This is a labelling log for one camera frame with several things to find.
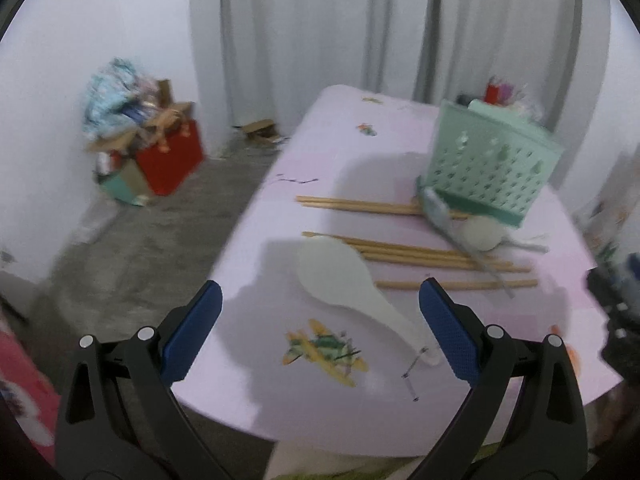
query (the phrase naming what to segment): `concrete floor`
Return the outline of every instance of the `concrete floor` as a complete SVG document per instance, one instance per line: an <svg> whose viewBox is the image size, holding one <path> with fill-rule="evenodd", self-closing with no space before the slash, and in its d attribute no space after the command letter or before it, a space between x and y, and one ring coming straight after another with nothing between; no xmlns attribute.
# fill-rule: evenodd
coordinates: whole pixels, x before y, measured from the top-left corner
<svg viewBox="0 0 640 480"><path fill-rule="evenodd" d="M128 208L97 242L66 250L48 295L36 302L30 327L19 334L58 391L80 335L91 333L103 342L129 338L191 299L275 155L238 142L224 159L201 164L173 195L147 208ZM123 386L143 447L161 456L132 389ZM262 477L271 442L193 412L188 416L234 478Z"/></svg>

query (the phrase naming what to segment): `plastic basket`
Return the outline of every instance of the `plastic basket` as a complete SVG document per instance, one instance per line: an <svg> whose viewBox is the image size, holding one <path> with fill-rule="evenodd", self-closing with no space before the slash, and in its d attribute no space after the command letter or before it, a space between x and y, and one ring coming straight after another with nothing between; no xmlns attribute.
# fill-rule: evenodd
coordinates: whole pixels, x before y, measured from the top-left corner
<svg viewBox="0 0 640 480"><path fill-rule="evenodd" d="M519 226L561 155L547 130L504 108L443 102L422 183L450 208Z"/></svg>

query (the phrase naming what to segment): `pile of clutter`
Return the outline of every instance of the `pile of clutter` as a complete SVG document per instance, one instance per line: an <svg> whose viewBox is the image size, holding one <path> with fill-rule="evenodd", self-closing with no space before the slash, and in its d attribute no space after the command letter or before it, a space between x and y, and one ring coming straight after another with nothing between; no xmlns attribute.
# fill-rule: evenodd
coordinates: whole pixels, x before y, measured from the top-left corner
<svg viewBox="0 0 640 480"><path fill-rule="evenodd" d="M174 102L169 80L113 59L92 76L83 131L96 153L95 180L117 200L148 204L171 194L203 160L191 102Z"/></svg>

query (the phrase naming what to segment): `red object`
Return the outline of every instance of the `red object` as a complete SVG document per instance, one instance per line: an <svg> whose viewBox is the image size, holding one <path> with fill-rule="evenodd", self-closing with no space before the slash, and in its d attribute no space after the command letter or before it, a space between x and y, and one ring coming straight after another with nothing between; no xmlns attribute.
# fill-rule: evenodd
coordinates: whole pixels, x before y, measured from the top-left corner
<svg viewBox="0 0 640 480"><path fill-rule="evenodd" d="M196 121L189 121L189 130L189 137L183 136L180 129L167 134L167 153L160 152L157 144L136 153L136 162L156 195L174 192L204 160Z"/></svg>
<svg viewBox="0 0 640 480"><path fill-rule="evenodd" d="M490 105L497 105L500 98L500 86L495 85L493 80L489 81L484 94L484 102Z"/></svg>

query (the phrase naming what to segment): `red fabric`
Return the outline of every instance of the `red fabric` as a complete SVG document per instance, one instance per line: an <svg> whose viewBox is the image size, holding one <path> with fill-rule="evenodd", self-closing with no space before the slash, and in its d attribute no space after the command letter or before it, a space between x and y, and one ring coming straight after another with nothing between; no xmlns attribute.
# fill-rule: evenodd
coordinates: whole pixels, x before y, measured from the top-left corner
<svg viewBox="0 0 640 480"><path fill-rule="evenodd" d="M196 121L189 121L189 127L189 137L182 136L179 130L166 136L167 153L162 153L157 144L136 153L136 162L157 195L174 192L204 160Z"/></svg>
<svg viewBox="0 0 640 480"><path fill-rule="evenodd" d="M1 315L0 395L31 443L53 465L60 396L24 353Z"/></svg>

